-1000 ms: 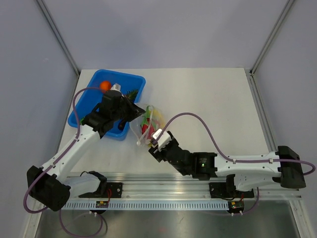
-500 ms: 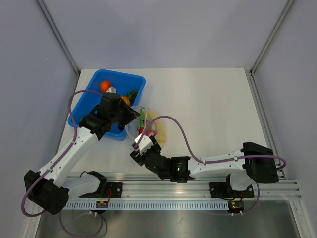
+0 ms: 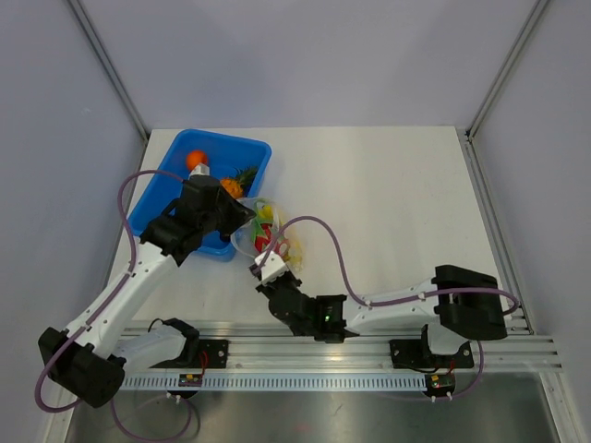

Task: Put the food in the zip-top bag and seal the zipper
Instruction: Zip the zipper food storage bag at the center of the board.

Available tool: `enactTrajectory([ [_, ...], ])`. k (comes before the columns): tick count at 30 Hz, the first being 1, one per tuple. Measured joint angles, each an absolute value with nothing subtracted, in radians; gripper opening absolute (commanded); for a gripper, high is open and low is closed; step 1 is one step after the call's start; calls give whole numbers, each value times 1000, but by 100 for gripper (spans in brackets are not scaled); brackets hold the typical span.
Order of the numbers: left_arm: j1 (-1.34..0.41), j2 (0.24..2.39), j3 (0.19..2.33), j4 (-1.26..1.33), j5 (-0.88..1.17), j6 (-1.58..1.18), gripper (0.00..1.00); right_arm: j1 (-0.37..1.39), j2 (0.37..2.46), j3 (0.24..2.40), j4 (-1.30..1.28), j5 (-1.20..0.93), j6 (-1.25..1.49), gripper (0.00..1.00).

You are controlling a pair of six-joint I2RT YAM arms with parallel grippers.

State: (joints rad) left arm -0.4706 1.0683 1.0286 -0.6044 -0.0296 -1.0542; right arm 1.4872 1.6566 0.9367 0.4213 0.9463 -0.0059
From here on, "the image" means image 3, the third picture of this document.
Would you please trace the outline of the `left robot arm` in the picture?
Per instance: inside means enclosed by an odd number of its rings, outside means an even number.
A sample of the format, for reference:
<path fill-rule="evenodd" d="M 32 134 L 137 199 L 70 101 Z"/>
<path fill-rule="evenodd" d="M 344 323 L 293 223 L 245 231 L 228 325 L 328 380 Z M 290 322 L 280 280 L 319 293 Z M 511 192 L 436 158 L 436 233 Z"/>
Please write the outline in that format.
<path fill-rule="evenodd" d="M 208 175 L 183 180 L 180 195 L 148 222 L 139 236 L 128 237 L 131 257 L 116 284 L 107 286 L 92 304 L 64 329 L 46 329 L 38 340 L 44 368 L 36 382 L 37 405 L 48 413 L 62 407 L 42 399 L 45 379 L 74 394 L 78 402 L 98 408 L 119 391 L 128 369 L 144 369 L 163 360 L 180 367 L 199 358 L 199 335 L 190 326 L 166 327 L 121 349 L 117 342 L 160 280 L 179 268 L 213 232 L 224 238 L 255 217 L 254 210 L 233 198 Z"/>

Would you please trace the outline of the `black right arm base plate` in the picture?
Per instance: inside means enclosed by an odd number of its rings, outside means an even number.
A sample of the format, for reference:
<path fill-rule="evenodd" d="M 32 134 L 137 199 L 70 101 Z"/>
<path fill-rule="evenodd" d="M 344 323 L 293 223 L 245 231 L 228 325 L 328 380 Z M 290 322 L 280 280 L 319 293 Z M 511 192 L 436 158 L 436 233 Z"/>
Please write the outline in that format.
<path fill-rule="evenodd" d="M 436 370 L 470 369 L 475 367 L 470 343 L 466 341 L 452 355 L 434 354 L 420 339 L 389 341 L 392 366 L 396 369 L 410 369 L 421 373 Z"/>

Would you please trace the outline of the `pink toy dragon fruit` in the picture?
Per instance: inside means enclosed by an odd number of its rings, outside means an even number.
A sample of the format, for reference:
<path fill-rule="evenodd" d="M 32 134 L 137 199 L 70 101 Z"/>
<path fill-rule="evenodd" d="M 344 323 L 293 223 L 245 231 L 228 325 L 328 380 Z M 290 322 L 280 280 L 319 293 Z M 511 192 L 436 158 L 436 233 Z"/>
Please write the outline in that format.
<path fill-rule="evenodd" d="M 263 253 L 271 244 L 271 240 L 273 237 L 273 225 L 270 222 L 258 222 L 254 223 L 252 235 L 251 235 L 251 242 L 255 248 L 255 250 L 259 253 Z M 289 242 L 281 236 L 275 247 L 273 248 L 274 252 L 280 256 L 284 256 L 289 249 Z"/>

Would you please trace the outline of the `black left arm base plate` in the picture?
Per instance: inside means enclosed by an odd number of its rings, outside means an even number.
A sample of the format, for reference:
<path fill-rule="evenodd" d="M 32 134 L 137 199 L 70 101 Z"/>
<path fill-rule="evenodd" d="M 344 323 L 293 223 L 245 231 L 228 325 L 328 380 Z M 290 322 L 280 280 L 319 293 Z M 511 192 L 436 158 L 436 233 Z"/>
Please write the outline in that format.
<path fill-rule="evenodd" d="M 224 369 L 229 354 L 228 340 L 198 339 L 188 341 L 181 354 L 172 360 L 162 361 L 152 368 L 158 369 Z"/>

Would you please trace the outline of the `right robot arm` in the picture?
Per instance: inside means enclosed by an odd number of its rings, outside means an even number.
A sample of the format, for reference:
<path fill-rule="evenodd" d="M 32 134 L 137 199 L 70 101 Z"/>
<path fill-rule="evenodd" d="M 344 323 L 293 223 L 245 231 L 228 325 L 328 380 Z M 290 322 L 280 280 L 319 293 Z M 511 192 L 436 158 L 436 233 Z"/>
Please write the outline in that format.
<path fill-rule="evenodd" d="M 334 344 L 379 329 L 419 328 L 418 350 L 428 365 L 441 365 L 467 341 L 505 339 L 505 318 L 513 312 L 501 302 L 512 295 L 494 277 L 453 265 L 438 266 L 434 277 L 408 288 L 358 297 L 309 296 L 284 263 L 255 275 L 270 313 L 295 336 Z"/>

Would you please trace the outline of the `clear dotted zip top bag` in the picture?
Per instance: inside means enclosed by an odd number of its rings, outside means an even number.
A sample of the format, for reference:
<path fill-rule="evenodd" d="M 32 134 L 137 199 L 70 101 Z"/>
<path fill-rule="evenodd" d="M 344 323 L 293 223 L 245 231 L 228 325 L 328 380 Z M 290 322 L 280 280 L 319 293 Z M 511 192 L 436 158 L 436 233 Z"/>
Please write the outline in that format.
<path fill-rule="evenodd" d="M 231 235 L 231 244 L 240 254 L 255 258 L 264 253 L 272 238 L 288 222 L 280 206 L 268 198 L 240 198 L 239 203 L 255 212 L 255 218 Z M 304 250 L 295 227 L 278 236 L 273 251 L 290 269 L 299 273 L 304 268 Z"/>

